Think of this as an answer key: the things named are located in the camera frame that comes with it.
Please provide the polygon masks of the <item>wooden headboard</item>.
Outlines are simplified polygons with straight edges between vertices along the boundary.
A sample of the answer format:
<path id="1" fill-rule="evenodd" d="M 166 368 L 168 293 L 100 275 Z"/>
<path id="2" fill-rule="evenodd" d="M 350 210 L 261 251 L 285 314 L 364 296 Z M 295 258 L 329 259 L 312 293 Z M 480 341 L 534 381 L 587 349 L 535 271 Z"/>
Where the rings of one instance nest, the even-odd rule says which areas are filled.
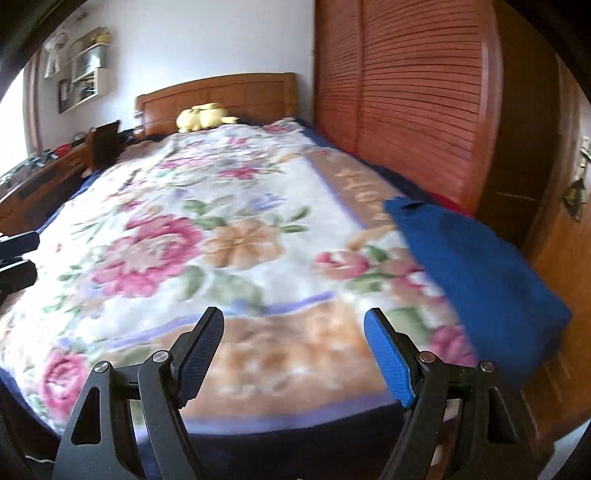
<path id="1" fill-rule="evenodd" d="M 297 114 L 297 75 L 244 73 L 204 78 L 169 86 L 135 99 L 135 118 L 144 135 L 177 130 L 181 111 L 218 103 L 229 115 L 266 125 Z"/>

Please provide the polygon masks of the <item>wooden chair with black garment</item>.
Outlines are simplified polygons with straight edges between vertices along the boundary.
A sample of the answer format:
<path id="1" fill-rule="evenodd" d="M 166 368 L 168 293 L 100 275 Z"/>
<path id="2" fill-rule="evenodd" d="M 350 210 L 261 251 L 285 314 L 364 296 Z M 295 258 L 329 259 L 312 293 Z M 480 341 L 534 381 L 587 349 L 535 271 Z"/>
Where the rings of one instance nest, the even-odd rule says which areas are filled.
<path id="1" fill-rule="evenodd" d="M 120 121 L 116 120 L 98 127 L 92 127 L 86 134 L 86 143 L 90 149 L 89 168 L 92 171 L 103 170 L 115 164 L 120 152 L 121 142 L 118 137 Z"/>

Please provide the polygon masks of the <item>red bowl on desk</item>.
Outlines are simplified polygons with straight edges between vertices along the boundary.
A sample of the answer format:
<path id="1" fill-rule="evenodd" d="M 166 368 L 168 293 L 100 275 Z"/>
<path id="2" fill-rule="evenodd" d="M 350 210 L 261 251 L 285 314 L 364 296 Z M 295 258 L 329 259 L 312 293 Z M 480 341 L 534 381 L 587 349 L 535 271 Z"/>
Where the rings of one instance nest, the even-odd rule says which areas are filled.
<path id="1" fill-rule="evenodd" d="M 53 154 L 55 156 L 57 156 L 58 158 L 61 158 L 65 155 L 67 155 L 71 150 L 71 145 L 66 143 L 63 145 L 60 145 L 59 147 L 57 147 L 56 149 L 53 150 Z"/>

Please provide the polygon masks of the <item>wooden door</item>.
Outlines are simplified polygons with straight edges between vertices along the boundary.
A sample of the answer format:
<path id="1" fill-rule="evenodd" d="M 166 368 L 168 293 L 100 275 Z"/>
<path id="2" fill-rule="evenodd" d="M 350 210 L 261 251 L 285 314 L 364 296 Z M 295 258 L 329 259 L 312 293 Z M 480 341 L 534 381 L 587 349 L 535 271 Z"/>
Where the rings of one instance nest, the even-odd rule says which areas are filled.
<path id="1" fill-rule="evenodd" d="M 579 218 L 564 204 L 579 174 L 583 140 L 590 137 L 590 102 L 563 61 L 559 143 L 544 209 L 526 257 L 570 308 L 556 355 L 528 380 L 522 394 L 539 443 L 551 443 L 590 418 L 590 204 Z"/>

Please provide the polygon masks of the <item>louvered wooden wardrobe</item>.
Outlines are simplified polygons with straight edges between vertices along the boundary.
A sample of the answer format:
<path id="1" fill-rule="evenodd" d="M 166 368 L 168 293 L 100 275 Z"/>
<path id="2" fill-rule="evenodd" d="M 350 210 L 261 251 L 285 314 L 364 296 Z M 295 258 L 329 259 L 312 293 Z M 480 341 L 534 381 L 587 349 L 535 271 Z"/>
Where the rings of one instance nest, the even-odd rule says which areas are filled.
<path id="1" fill-rule="evenodd" d="M 496 143 L 502 55 L 489 1 L 319 1 L 318 131 L 475 212 Z"/>

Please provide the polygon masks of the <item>blue suit jacket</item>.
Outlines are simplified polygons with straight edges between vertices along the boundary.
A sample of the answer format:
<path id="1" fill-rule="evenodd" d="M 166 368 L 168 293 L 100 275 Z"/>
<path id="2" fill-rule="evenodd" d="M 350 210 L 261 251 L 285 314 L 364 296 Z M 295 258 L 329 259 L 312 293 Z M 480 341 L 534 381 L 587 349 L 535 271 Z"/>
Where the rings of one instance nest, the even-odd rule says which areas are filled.
<path id="1" fill-rule="evenodd" d="M 487 226 L 406 197 L 386 201 L 411 254 L 445 292 L 481 360 L 518 390 L 560 346 L 572 312 Z"/>

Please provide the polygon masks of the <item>white wall shelf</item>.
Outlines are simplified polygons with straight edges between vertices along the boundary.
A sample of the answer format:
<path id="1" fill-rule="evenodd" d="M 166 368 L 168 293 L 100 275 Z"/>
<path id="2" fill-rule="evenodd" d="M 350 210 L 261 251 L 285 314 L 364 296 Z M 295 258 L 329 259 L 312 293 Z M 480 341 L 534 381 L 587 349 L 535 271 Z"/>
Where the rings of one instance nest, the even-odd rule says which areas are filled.
<path id="1" fill-rule="evenodd" d="M 94 28 L 68 47 L 63 75 L 58 81 L 60 114 L 106 94 L 109 47 L 107 27 Z"/>

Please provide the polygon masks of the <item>wooden desk cabinet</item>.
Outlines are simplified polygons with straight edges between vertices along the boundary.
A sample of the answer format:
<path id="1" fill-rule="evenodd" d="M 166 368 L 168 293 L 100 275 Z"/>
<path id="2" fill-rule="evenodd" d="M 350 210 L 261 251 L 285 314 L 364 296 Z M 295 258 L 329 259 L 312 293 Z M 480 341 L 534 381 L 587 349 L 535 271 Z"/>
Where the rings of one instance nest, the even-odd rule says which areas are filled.
<path id="1" fill-rule="evenodd" d="M 40 228 L 80 188 L 91 159 L 83 143 L 14 187 L 1 198 L 0 231 L 15 235 Z"/>

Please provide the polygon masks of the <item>black key pouch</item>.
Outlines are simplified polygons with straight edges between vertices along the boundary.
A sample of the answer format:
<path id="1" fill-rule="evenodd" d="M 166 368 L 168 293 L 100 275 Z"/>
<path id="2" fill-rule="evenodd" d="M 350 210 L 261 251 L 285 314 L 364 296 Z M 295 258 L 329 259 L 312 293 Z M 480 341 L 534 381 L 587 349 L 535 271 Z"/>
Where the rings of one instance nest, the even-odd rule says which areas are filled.
<path id="1" fill-rule="evenodd" d="M 563 204 L 572 219 L 579 222 L 587 201 L 587 192 L 583 178 L 576 179 L 566 190 Z"/>

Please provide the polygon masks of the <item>yellow plush toy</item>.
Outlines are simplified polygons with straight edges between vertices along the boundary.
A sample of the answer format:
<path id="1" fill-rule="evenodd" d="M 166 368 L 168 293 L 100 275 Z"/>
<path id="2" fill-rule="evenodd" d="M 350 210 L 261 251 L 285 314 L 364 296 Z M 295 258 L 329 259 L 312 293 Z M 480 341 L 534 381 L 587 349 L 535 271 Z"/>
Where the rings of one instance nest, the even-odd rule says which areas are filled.
<path id="1" fill-rule="evenodd" d="M 176 118 L 179 133 L 217 128 L 224 124 L 236 124 L 238 118 L 228 114 L 218 103 L 207 103 L 180 112 Z"/>

